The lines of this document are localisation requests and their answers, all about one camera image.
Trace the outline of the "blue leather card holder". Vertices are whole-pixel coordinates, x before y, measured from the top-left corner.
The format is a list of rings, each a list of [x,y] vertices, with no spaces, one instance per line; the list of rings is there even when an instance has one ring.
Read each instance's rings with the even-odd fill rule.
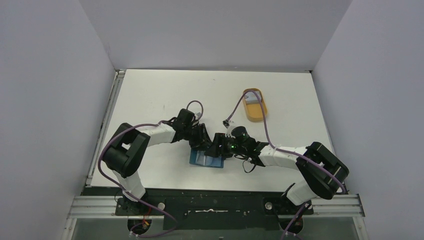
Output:
[[[204,151],[194,150],[190,151],[189,163],[198,167],[206,168],[219,168],[224,167],[224,159],[222,157],[206,156]]]

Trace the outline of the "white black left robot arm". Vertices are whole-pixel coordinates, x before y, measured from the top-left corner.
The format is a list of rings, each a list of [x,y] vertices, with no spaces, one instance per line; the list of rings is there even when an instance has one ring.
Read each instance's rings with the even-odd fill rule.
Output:
[[[123,188],[123,195],[129,199],[128,208],[134,214],[141,215],[148,208],[148,200],[144,197],[146,189],[138,174],[147,148],[181,140],[188,141],[197,151],[205,151],[212,145],[205,124],[187,109],[157,124],[132,126],[122,123],[106,144],[99,159],[116,175],[116,182]]]

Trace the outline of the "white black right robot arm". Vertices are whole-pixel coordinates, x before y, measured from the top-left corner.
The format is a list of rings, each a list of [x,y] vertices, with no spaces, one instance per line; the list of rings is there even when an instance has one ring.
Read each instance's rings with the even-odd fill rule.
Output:
[[[303,179],[292,184],[281,199],[282,209],[289,214],[311,199],[330,200],[338,190],[344,192],[343,182],[350,173],[320,142],[302,147],[277,147],[255,140],[244,126],[230,126],[226,133],[216,133],[204,154],[213,158],[240,157],[260,167],[298,170]]]

